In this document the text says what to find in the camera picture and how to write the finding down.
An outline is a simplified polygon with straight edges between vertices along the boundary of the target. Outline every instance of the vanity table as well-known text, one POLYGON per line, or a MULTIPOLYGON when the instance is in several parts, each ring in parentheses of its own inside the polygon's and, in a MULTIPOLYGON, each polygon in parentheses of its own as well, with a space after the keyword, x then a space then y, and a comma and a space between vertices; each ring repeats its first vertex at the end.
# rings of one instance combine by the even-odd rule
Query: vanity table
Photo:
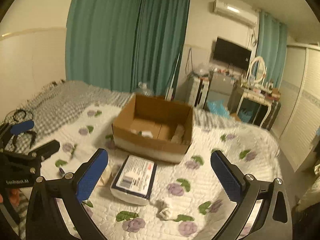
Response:
MULTIPOLYGON (((265 66, 263 58, 261 56, 256 57, 250 63, 247 71, 246 82, 250 80, 250 85, 247 84, 247 86, 249 85, 250 87, 254 87, 254 86, 257 86, 257 85, 259 86, 263 84, 266 73, 267 73, 267 67, 265 66)), ((239 110, 241 108, 241 104, 244 99, 248 99, 252 102, 259 104, 259 109, 257 110, 252 123, 258 125, 260 128, 265 128, 270 130, 281 104, 279 104, 278 102, 272 99, 265 98, 263 94, 260 94, 252 90, 249 90, 245 87, 242 87, 241 82, 237 82, 233 88, 233 91, 228 103, 228 110, 231 113, 236 112, 236 114, 238 115, 239 110), (267 111, 265 112, 265 109, 263 111, 260 111, 261 106, 266 106, 267 111)))
MULTIPOLYGON (((264 118, 262 119, 262 121, 260 123, 259 127, 261 128, 263 123, 265 122, 265 120, 267 119, 267 117, 269 116, 269 114, 271 112, 271 106, 272 106, 273 100, 265 98, 265 96, 260 93, 256 93, 252 90, 235 85, 234 90, 232 91, 232 94, 231 94, 231 97, 229 100, 228 110, 232 113, 236 109, 236 114, 238 115, 242 101, 245 98, 250 101, 253 101, 255 103, 260 104, 259 110, 261 108, 261 105, 268 107, 267 113, 265 114, 264 118)), ((253 119, 253 123, 257 118, 259 110, 257 111, 257 113, 253 119)))

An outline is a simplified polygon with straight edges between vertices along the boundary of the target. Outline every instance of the white cabinet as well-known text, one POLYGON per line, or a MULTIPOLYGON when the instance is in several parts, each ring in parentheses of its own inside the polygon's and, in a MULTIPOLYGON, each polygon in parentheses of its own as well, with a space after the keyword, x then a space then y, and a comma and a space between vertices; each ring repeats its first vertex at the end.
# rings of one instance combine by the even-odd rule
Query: white cabinet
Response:
POLYGON ((281 109, 272 131, 296 171, 310 155, 320 126, 319 47, 298 43, 287 46, 279 90, 281 109))

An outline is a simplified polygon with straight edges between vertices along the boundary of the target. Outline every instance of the floral bedspread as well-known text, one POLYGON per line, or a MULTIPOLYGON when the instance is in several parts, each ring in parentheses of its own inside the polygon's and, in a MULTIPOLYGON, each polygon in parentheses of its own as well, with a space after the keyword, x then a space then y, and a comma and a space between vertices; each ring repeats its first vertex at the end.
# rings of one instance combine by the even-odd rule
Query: floral bedspread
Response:
MULTIPOLYGON (((108 151, 109 165, 121 165, 128 153, 115 147, 111 130, 119 112, 116 106, 90 105, 74 123, 64 125, 35 145, 52 139, 61 144, 59 152, 43 162, 42 176, 57 179, 66 172, 74 172, 98 148, 108 151)), ((116 199, 110 192, 112 178, 106 186, 98 183, 83 205, 109 240, 181 237, 210 240, 236 206, 212 171, 210 156, 215 149, 220 149, 244 174, 265 181, 281 176, 279 148, 268 131, 246 124, 224 129, 194 127, 193 143, 181 163, 158 163, 149 205, 135 206, 116 199), (174 216, 171 220, 159 216, 163 199, 171 202, 174 216)), ((80 238, 61 200, 58 205, 70 233, 80 238)), ((249 232, 259 207, 257 202, 240 236, 249 232)))

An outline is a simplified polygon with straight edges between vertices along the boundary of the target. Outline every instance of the plastic bottle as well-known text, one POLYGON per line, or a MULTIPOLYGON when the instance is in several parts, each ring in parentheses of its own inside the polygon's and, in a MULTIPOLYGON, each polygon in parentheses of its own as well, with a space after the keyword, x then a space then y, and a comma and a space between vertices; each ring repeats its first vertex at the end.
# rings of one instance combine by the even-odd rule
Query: plastic bottle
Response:
POLYGON ((147 97, 153 97, 153 91, 147 88, 147 83, 139 82, 138 87, 134 90, 137 94, 142 94, 147 97))

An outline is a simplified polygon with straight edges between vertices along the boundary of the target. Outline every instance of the metal bolt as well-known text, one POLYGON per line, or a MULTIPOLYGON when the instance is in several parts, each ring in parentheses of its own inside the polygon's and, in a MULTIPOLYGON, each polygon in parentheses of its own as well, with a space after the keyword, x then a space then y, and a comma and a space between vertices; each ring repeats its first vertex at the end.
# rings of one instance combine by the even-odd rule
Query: metal bolt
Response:
POLYGON ((66 179, 71 179, 73 177, 73 173, 72 172, 68 172, 66 175, 64 175, 64 177, 66 179))
POLYGON ((283 183, 282 179, 280 178, 276 178, 276 183, 278 183, 279 185, 281 185, 283 183))
POLYGON ((41 181, 43 181, 43 178, 40 176, 36 179, 36 182, 40 183, 41 181))
POLYGON ((254 176, 251 174, 247 174, 245 177, 247 180, 250 180, 250 181, 254 180, 254 176))

